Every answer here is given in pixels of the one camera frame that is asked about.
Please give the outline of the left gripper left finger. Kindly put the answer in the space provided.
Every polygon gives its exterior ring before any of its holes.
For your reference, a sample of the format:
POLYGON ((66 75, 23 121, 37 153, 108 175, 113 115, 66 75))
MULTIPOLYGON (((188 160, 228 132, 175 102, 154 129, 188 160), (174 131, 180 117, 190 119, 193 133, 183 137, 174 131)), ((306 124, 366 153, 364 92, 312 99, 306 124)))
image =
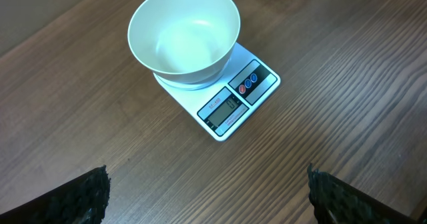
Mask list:
POLYGON ((1 214, 2 223, 100 224, 109 203, 106 166, 91 171, 1 214))

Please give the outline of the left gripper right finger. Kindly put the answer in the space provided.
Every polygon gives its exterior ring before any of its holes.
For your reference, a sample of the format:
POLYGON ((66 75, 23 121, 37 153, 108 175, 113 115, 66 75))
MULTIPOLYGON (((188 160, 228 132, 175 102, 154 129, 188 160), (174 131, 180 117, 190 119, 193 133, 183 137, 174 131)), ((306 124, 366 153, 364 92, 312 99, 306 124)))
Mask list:
POLYGON ((419 223, 373 197, 359 191, 335 176, 307 168, 308 198, 314 207, 318 223, 345 224, 397 224, 419 223))

